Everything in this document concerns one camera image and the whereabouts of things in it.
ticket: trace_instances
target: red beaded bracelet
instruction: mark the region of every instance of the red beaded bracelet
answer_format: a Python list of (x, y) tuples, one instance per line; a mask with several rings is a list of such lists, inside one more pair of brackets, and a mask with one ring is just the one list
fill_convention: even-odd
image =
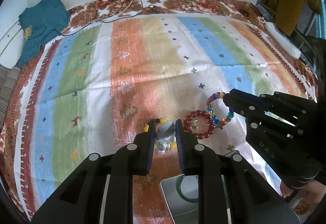
[(213, 134), (215, 125), (214, 125), (213, 121), (211, 120), (211, 116), (206, 111), (197, 110), (196, 112), (191, 112), (190, 115), (187, 115), (186, 119), (184, 120), (184, 131), (186, 131), (188, 133), (192, 133), (192, 131), (190, 129), (190, 122), (196, 116), (205, 117), (209, 123), (209, 128), (205, 133), (199, 133), (199, 134), (194, 133), (194, 136), (198, 139), (204, 139), (204, 138), (207, 139), (209, 137), (209, 135)]

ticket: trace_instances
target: pillow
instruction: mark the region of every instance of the pillow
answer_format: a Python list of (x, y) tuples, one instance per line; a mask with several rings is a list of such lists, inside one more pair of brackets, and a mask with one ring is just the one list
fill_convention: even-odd
[(7, 74), (9, 71), (10, 71), (10, 69), (5, 68), (4, 66), (0, 65), (0, 91), (2, 89), (5, 79), (7, 78)]
[(21, 69), (18, 66), (14, 66), (7, 74), (2, 89), (0, 91), (0, 131), (3, 128), (4, 119), (7, 114), (8, 105), (12, 93), (14, 91), (15, 84), (19, 77)]

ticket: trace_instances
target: green stripe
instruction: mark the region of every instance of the green stripe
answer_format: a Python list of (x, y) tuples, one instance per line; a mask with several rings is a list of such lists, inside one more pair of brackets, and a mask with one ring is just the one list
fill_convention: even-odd
[(209, 29), (227, 49), (229, 49), (230, 52), (232, 52), (237, 63), (243, 66), (255, 87), (256, 95), (262, 93), (271, 94), (272, 87), (270, 83), (264, 78), (263, 73), (256, 67), (256, 65), (252, 64), (250, 59), (248, 59), (247, 54), (237, 46), (233, 39), (230, 38), (229, 35), (227, 35), (223, 29), (210, 18), (198, 18), (198, 20), (204, 24), (205, 27)]
[[(81, 31), (72, 44), (65, 70), (60, 80), (53, 110), (53, 159), (52, 170), (55, 188), (83, 161), (87, 143), (87, 92), (86, 79), (100, 26)], [(80, 116), (78, 126), (72, 127), (71, 119)]]

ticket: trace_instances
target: white pillow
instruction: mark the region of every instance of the white pillow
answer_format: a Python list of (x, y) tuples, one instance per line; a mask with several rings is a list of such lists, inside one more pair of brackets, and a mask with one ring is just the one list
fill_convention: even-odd
[(280, 46), (283, 47), (285, 52), (295, 59), (298, 59), (301, 55), (300, 50), (292, 44), (288, 38), (284, 37), (282, 33), (278, 30), (276, 25), (272, 22), (265, 23), (265, 29), (278, 41)]

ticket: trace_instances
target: bed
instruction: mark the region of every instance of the bed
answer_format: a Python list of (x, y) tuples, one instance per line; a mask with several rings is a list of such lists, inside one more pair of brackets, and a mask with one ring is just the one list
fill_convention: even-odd
[[(254, 5), (236, 0), (96, 0), (69, 10), (69, 27), (22, 69), (0, 135), (7, 192), (30, 219), (89, 153), (115, 153), (156, 118), (205, 110), (215, 92), (274, 91), (316, 100), (312, 71), (289, 57)], [(80, 30), (90, 22), (91, 25)], [(218, 116), (228, 109), (215, 105)], [(202, 144), (237, 149), (279, 192), (280, 179), (245, 142), (235, 117)], [(177, 150), (155, 151), (133, 181), (134, 223), (170, 223), (159, 182), (180, 175)]]

